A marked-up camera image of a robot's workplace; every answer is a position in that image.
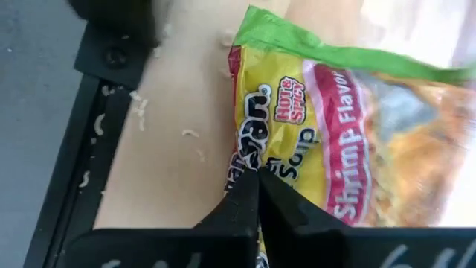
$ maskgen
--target red label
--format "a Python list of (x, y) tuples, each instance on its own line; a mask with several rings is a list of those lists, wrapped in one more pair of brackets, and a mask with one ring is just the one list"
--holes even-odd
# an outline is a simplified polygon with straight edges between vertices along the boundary
[(274, 119), (279, 122), (302, 124), (306, 119), (305, 87), (298, 80), (283, 77), (277, 93)]
[(234, 45), (233, 47), (231, 47), (230, 54), (228, 55), (228, 66), (230, 68), (230, 74), (233, 79), (233, 107), (235, 107), (237, 104), (238, 73), (239, 67), (241, 66), (241, 46)]
[(314, 103), (314, 107), (325, 122), (320, 124), (325, 128), (321, 131), (327, 132), (321, 141), (327, 158), (324, 165), (329, 171), (326, 210), (354, 225), (367, 213), (372, 182), (360, 88), (346, 70), (316, 64), (313, 71), (315, 86), (313, 89), (308, 87), (308, 92), (313, 91), (313, 103), (317, 99), (313, 97), (320, 95), (319, 103)]

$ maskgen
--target plastic food packaging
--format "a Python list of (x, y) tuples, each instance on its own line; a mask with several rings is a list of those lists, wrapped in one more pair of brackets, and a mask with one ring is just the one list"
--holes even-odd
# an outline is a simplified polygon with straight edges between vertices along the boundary
[(228, 59), (237, 139), (225, 191), (267, 167), (350, 226), (458, 225), (448, 203), (476, 165), (469, 68), (332, 47), (256, 7)]

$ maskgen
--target black frame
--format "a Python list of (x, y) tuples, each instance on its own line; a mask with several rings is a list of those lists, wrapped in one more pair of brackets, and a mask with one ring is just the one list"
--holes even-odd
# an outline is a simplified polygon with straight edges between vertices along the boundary
[[(111, 64), (108, 55), (118, 51), (123, 63), (119, 66)], [(92, 229), (129, 109), (129, 93), (138, 87), (149, 52), (139, 42), (87, 24), (75, 63), (83, 79), (24, 267), (63, 267), (65, 245)], [(114, 93), (105, 96), (103, 86)], [(101, 114), (104, 135), (98, 137), (93, 126)], [(89, 183), (78, 188), (87, 170)]]

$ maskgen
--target maruchan logo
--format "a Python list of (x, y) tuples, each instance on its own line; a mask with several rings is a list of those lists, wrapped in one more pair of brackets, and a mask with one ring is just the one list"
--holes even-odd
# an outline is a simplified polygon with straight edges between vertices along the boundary
[(246, 166), (243, 160), (239, 157), (237, 152), (233, 152), (230, 159), (230, 164), (228, 166), (228, 172), (226, 177), (226, 185), (225, 185), (225, 194), (228, 193), (229, 190), (233, 189), (235, 182), (237, 179), (241, 177), (241, 175), (245, 172)]
[(298, 80), (281, 78), (274, 120), (291, 124), (302, 124), (306, 120), (306, 88)]
[(257, 92), (245, 97), (245, 120), (238, 131), (238, 154), (253, 170), (261, 166), (261, 155), (266, 151), (269, 128), (270, 85), (262, 84)]

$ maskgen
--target white food crumb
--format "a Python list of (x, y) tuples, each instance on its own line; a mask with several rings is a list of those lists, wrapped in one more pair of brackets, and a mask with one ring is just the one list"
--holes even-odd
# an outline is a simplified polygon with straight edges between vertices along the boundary
[(103, 122), (103, 119), (104, 119), (104, 114), (101, 114), (101, 115), (98, 115), (98, 117), (96, 118), (96, 121), (94, 122), (94, 131), (99, 136), (104, 135), (104, 131), (101, 128), (101, 123)]
[(84, 172), (83, 182), (81, 182), (81, 184), (78, 187), (79, 188), (86, 187), (88, 183), (89, 183), (89, 170)]
[(236, 33), (230, 29), (224, 30), (220, 33), (220, 44), (226, 48), (230, 48), (233, 45), (233, 40)]
[(154, 58), (158, 59), (161, 56), (161, 52), (162, 52), (161, 47), (154, 48)]
[(139, 106), (139, 109), (144, 110), (146, 109), (147, 104), (149, 103), (149, 100), (143, 99), (141, 102), (141, 105)]
[(169, 265), (165, 261), (157, 261), (152, 268), (169, 268)]
[(191, 135), (191, 136), (193, 136), (193, 137), (195, 137), (195, 138), (199, 138), (199, 137), (200, 137), (200, 135), (199, 135), (196, 131), (194, 131), (194, 130), (183, 130), (183, 131), (181, 132), (181, 135), (182, 135), (182, 136)]
[(232, 77), (230, 71), (227, 68), (221, 68), (220, 69), (220, 74), (222, 74), (222, 76), (224, 78), (231, 78)]
[(164, 29), (162, 31), (162, 36), (164, 38), (167, 38), (170, 36), (170, 34), (172, 34), (172, 24), (170, 23), (167, 23), (165, 26), (164, 26)]
[(198, 267), (202, 261), (202, 254), (200, 253), (193, 253), (192, 258), (190, 258), (190, 262), (187, 265), (187, 268)]
[(120, 266), (119, 260), (110, 260), (105, 264), (101, 265), (101, 268), (115, 268)]
[(141, 131), (145, 130), (144, 123), (145, 123), (145, 118), (141, 118), (141, 120), (139, 121), (139, 129)]
[(101, 91), (103, 92), (103, 95), (104, 96), (109, 96), (109, 87), (107, 85), (104, 85), (102, 88), (101, 88)]
[(129, 93), (129, 96), (131, 96), (131, 98), (134, 100), (134, 101), (142, 101), (142, 97), (139, 96), (139, 94), (137, 94), (137, 92), (134, 90), (134, 91), (131, 91)]
[(144, 116), (144, 113), (145, 113), (144, 110), (139, 109), (139, 108), (134, 108), (134, 109), (132, 110), (132, 112), (137, 113), (137, 115), (138, 115), (140, 118), (143, 117), (143, 116)]
[(197, 149), (197, 150), (195, 150), (195, 151), (196, 151), (196, 153), (198, 153), (199, 156), (200, 156), (200, 162), (205, 163), (205, 154), (204, 154), (200, 149)]

